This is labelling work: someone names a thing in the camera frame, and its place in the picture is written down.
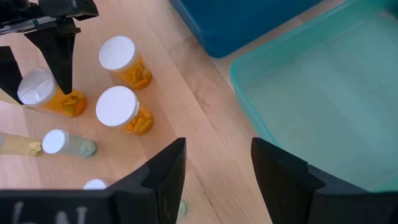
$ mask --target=orange pill bottle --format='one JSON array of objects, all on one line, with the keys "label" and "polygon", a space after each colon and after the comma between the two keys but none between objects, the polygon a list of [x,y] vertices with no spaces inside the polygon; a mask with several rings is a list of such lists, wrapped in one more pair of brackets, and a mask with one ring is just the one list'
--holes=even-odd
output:
[{"label": "orange pill bottle", "polygon": [[101,123],[136,135],[147,133],[154,123],[152,113],[124,86],[109,88],[99,97],[96,115]]},{"label": "orange pill bottle", "polygon": [[152,80],[152,72],[128,37],[117,36],[106,41],[98,58],[103,68],[125,81],[133,90],[145,88]]},{"label": "orange pill bottle", "polygon": [[42,107],[65,116],[77,117],[87,106],[86,97],[76,90],[65,95],[50,70],[35,69],[24,76],[18,97],[26,106]]}]

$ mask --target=white bottle cap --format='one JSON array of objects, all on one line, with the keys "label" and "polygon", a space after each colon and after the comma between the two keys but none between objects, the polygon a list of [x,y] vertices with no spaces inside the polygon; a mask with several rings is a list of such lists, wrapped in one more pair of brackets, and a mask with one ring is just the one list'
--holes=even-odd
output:
[{"label": "white bottle cap", "polygon": [[105,180],[93,179],[83,187],[83,190],[104,190],[109,184]]},{"label": "white bottle cap", "polygon": [[95,112],[101,123],[119,127],[128,124],[138,114],[138,109],[137,97],[129,88],[114,86],[99,97]]},{"label": "white bottle cap", "polygon": [[69,144],[69,134],[64,130],[55,129],[48,132],[43,139],[43,150],[48,154],[62,152]]},{"label": "white bottle cap", "polygon": [[4,145],[4,134],[0,133],[0,149],[2,148],[3,145]]},{"label": "white bottle cap", "polygon": [[102,45],[98,58],[103,68],[119,72],[129,68],[137,58],[137,54],[137,48],[131,39],[117,36]]},{"label": "white bottle cap", "polygon": [[35,69],[26,74],[18,87],[19,99],[28,106],[40,106],[57,92],[57,82],[50,70]]}]

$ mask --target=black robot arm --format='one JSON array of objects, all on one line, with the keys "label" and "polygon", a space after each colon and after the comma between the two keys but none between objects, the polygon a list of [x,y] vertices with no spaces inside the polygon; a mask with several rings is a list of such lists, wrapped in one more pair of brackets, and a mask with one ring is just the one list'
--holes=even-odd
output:
[{"label": "black robot arm", "polygon": [[[25,33],[43,53],[64,94],[69,94],[75,36],[81,32],[73,18],[85,20],[96,16],[98,10],[93,0],[39,0],[39,4],[28,0],[0,0],[0,35]],[[21,103],[14,88],[21,73],[18,67],[9,70],[7,63],[14,59],[10,55],[8,50],[0,51],[0,88]]]}]

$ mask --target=clear vial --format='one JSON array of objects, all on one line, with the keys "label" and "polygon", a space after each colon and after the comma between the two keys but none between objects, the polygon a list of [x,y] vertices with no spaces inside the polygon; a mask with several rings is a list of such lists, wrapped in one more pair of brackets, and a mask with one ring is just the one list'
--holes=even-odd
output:
[{"label": "clear vial", "polygon": [[41,142],[15,134],[0,133],[0,154],[39,156]]},{"label": "clear vial", "polygon": [[48,154],[66,154],[78,157],[91,157],[97,151],[96,142],[59,129],[52,130],[45,135],[42,147]]}]

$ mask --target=white lettering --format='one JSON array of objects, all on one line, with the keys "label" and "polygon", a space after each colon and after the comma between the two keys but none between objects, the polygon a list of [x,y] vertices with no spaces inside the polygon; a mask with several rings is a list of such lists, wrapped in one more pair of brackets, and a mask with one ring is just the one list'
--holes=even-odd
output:
[{"label": "white lettering", "polygon": [[[37,223],[33,223],[33,222],[19,222],[23,207],[24,207],[23,202],[17,202],[14,205],[12,224],[37,224]],[[88,208],[86,208],[84,206],[80,206],[76,209],[77,224],[85,224],[87,211],[88,211]],[[65,211],[60,211],[57,213],[57,215],[55,216],[55,224],[70,224],[68,221],[68,215]]]}]

